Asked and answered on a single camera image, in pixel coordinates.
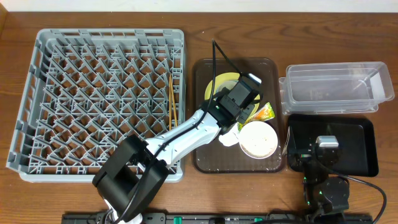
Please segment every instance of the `yellow plate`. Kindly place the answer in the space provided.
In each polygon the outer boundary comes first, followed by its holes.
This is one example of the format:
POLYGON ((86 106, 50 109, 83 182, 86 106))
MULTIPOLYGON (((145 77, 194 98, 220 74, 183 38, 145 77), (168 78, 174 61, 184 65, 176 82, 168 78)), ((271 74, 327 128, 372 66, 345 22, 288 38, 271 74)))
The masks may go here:
MULTIPOLYGON (((223 74, 221 74, 221 75, 216 76, 216 83, 215 83, 215 85, 214 85, 215 91, 216 91, 217 88, 218 88, 222 83, 224 83, 225 81, 237 81, 238 78, 239 78, 239 74, 236 73, 236 72, 228 72, 228 73, 223 73, 223 74)), ((206 91, 205 91, 205 100, 207 100, 207 99, 210 98, 210 95, 211 95, 211 86, 212 86, 212 84, 213 84, 213 81, 210 81, 209 84, 208 84, 207 87, 206 87, 206 91)), ((257 95, 255 100, 260 100, 260 95, 257 95)), ((254 109, 251 111, 251 114, 250 114, 249 118, 250 118, 251 116, 253 116, 253 115, 256 113, 256 111, 257 111, 258 108, 259 108, 259 104, 256 103, 256 104, 254 105, 254 109)))

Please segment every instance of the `snack package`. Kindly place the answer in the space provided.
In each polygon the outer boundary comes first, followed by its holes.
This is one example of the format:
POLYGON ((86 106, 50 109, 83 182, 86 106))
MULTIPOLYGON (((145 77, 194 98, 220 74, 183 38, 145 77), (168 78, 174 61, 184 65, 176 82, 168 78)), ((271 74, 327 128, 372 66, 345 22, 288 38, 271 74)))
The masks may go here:
POLYGON ((239 131, 242 130, 243 126, 247 125, 251 121, 267 121, 272 118, 275 118, 275 113, 272 110, 271 104, 268 102, 253 116, 248 118, 244 124, 239 123, 238 129, 239 131))

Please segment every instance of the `black tray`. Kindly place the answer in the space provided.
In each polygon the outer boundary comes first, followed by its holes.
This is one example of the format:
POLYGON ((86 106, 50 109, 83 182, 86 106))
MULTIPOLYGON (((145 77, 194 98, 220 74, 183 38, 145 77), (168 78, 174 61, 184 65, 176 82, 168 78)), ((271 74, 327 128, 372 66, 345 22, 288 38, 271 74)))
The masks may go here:
MULTIPOLYGON (((281 156, 282 145, 285 142, 282 113, 280 108, 280 95, 278 73, 273 61, 268 58, 245 58, 233 60, 241 71, 251 72, 262 80, 261 88, 264 98, 260 102, 261 108, 270 102, 275 112, 275 118, 267 123, 271 125, 279 139, 276 152, 266 159, 253 159, 247 156, 239 144, 225 147, 216 138, 210 144, 204 145, 193 152, 193 164, 200 171, 207 174, 215 173, 248 173, 248 172, 278 172, 285 160, 281 156)), ((198 61, 193 67, 195 104, 198 107, 205 97, 205 89, 213 76, 211 59, 198 61)), ((217 59, 217 74, 234 72, 234 69, 224 59, 217 59)))
POLYGON ((346 175, 375 177, 379 173, 376 142, 373 124, 366 118, 348 118, 339 116, 317 116, 293 114, 289 117, 290 137, 294 137, 295 147, 289 139, 287 146, 289 167, 301 172, 295 165, 293 154, 308 150, 315 144, 318 136, 336 136, 343 154, 332 167, 346 175))

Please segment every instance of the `dish rack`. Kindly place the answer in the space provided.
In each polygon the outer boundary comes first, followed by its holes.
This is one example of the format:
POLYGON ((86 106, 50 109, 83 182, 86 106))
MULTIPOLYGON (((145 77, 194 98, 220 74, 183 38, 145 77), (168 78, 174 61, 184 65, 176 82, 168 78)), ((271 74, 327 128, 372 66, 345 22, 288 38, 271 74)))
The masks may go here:
MULTIPOLYGON (((177 29, 41 30, 6 166, 29 182, 91 182, 124 138, 174 127, 170 74, 184 122, 184 48, 177 29)), ((178 182, 182 167, 174 164, 166 182, 178 182)))

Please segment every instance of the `clear plastic container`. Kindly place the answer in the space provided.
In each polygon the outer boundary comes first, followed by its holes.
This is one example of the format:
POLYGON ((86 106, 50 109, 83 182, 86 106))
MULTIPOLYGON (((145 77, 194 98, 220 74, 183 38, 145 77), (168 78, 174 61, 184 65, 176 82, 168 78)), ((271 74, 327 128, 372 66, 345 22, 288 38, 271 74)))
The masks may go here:
POLYGON ((382 62, 290 65, 279 84, 283 114, 370 113, 394 99, 382 62))

